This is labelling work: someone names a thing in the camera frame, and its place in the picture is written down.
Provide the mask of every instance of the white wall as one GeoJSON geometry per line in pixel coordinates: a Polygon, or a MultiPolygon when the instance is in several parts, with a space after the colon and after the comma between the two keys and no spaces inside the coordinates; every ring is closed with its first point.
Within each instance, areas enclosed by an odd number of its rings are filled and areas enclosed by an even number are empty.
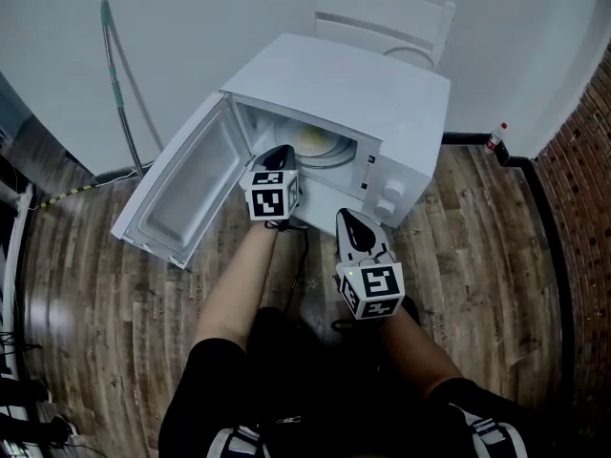
{"type": "MultiPolygon", "coordinates": [[[[99,1],[0,0],[0,70],[94,173],[131,163],[106,70],[99,1]]],[[[574,105],[572,97],[587,82],[591,62],[598,64],[608,36],[595,30],[608,21],[603,12],[611,0],[452,1],[456,15],[440,69],[453,82],[446,130],[485,132],[504,120],[514,135],[508,137],[510,151],[530,155],[554,133],[555,122],[545,114],[558,115],[566,103],[574,105]],[[554,57],[558,43],[561,58],[554,57]]],[[[163,143],[279,33],[313,31],[311,0],[110,2],[163,143]]],[[[138,150],[144,160],[153,159],[158,145],[121,67],[119,78],[138,150]]]]}

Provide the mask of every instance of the white microwave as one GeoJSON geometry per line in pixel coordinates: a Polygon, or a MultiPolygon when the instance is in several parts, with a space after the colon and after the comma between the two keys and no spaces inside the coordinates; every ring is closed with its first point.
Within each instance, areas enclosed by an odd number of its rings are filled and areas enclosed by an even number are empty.
{"type": "Polygon", "coordinates": [[[449,94],[408,63],[283,34],[186,121],[112,234],[184,268],[252,160],[296,124],[335,137],[335,153],[298,157],[294,215],[331,235],[342,207],[396,227],[432,179],[449,94]]]}

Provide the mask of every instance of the chair backrest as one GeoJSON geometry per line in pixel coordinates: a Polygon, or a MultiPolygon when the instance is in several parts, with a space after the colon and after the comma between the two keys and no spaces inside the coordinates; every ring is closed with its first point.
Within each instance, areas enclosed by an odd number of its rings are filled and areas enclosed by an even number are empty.
{"type": "Polygon", "coordinates": [[[315,0],[316,35],[435,70],[454,10],[424,0],[315,0]]]}

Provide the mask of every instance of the open microwave door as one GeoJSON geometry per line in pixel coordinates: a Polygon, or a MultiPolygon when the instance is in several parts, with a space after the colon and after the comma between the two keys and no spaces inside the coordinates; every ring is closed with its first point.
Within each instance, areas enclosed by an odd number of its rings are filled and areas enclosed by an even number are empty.
{"type": "Polygon", "coordinates": [[[229,98],[212,94],[161,152],[112,234],[184,268],[250,158],[229,98]]]}

